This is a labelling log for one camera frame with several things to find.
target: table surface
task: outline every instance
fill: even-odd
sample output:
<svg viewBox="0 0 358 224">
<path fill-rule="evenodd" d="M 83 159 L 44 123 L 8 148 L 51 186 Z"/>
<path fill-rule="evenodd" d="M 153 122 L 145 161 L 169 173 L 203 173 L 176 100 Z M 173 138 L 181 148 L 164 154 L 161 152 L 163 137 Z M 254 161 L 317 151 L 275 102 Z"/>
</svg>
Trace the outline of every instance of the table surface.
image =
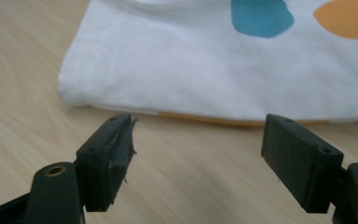
<svg viewBox="0 0 358 224">
<path fill-rule="evenodd" d="M 0 204 L 30 190 L 34 173 L 74 161 L 118 112 L 70 107 L 56 78 L 87 0 L 0 0 Z M 138 151 L 116 203 L 87 223 L 331 223 L 306 214 L 260 157 L 263 127 L 132 115 Z M 308 125 L 358 161 L 358 123 Z"/>
</svg>

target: wooden table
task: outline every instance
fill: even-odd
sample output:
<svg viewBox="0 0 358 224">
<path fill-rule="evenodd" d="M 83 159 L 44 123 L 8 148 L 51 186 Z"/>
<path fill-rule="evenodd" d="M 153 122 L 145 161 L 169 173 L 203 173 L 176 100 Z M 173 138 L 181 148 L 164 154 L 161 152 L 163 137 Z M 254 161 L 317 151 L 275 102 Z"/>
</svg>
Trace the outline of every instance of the wooden table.
<svg viewBox="0 0 358 224">
<path fill-rule="evenodd" d="M 0 0 L 0 204 L 31 187 L 34 173 L 74 161 L 117 112 L 64 105 L 62 58 L 87 0 Z M 331 223 L 306 214 L 260 157 L 262 127 L 219 126 L 133 115 L 138 155 L 106 213 L 87 223 Z M 307 126 L 358 161 L 358 123 Z"/>
</svg>

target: folded towel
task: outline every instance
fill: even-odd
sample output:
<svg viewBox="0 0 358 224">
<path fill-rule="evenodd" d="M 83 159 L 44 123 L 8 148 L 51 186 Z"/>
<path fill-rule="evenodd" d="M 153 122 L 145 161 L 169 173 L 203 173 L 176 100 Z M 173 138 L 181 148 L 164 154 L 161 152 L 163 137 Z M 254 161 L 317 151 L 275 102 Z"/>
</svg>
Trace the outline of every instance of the folded towel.
<svg viewBox="0 0 358 224">
<path fill-rule="evenodd" d="M 351 1 L 90 0 L 58 91 L 68 105 L 137 113 L 358 119 Z"/>
</svg>

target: blue spot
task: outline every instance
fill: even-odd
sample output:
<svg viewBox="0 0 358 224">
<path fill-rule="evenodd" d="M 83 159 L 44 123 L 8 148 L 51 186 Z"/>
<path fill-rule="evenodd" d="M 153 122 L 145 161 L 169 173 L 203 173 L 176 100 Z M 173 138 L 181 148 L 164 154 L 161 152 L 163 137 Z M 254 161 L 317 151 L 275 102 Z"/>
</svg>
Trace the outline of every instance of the blue spot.
<svg viewBox="0 0 358 224">
<path fill-rule="evenodd" d="M 283 0 L 231 0 L 234 28 L 245 35 L 273 37 L 294 22 Z"/>
</svg>

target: orange pattern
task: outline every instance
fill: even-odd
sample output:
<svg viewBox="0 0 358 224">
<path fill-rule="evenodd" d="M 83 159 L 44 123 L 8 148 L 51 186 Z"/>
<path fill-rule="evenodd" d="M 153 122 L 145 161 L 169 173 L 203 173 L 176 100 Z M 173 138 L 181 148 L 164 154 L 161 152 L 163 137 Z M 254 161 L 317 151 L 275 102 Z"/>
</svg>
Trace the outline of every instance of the orange pattern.
<svg viewBox="0 0 358 224">
<path fill-rule="evenodd" d="M 313 15 L 329 32 L 358 39 L 358 0 L 328 2 L 315 10 Z"/>
</svg>

